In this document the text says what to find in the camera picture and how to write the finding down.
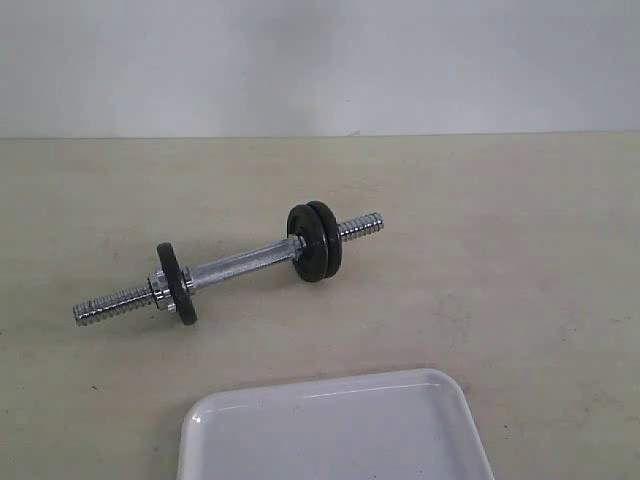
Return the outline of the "chrome threaded dumbbell bar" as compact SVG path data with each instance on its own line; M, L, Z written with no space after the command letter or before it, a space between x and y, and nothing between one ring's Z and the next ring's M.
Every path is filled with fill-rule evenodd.
M375 234L384 228L383 217L378 212L342 222L337 220L337 222L339 224L342 249L345 243ZM293 260L297 258L301 249L302 242L287 234L286 223L286 237L282 240L195 267L182 267L179 265L187 282L192 301L196 291L205 287L279 263L290 262L293 264ZM78 326L89 326L104 319L147 306L157 308L149 287L148 277L145 282L137 286L74 305L72 312L76 324Z

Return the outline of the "chrome collar nut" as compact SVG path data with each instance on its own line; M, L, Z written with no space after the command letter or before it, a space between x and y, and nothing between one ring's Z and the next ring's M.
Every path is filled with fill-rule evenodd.
M154 302L159 310L175 311L175 304L165 274L158 270L148 277Z

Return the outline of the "white plastic tray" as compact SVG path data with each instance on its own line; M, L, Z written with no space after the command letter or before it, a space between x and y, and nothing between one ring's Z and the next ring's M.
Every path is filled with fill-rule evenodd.
M460 386L429 368L217 392L181 429L180 479L491 479Z

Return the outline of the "black weight plate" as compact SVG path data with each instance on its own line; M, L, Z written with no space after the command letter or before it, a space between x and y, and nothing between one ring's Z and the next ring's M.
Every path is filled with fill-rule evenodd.
M326 205L319 201L294 206L287 218L287 234L302 242L301 252L293 260L299 277L315 283L326 278L330 249Z
M325 279L331 278L336 275L342 263L343 249L339 224L333 211L325 203L312 200L307 205L319 216L324 227L328 253Z
M176 312L184 325L194 325L197 314L172 245L169 242L160 243L156 250Z

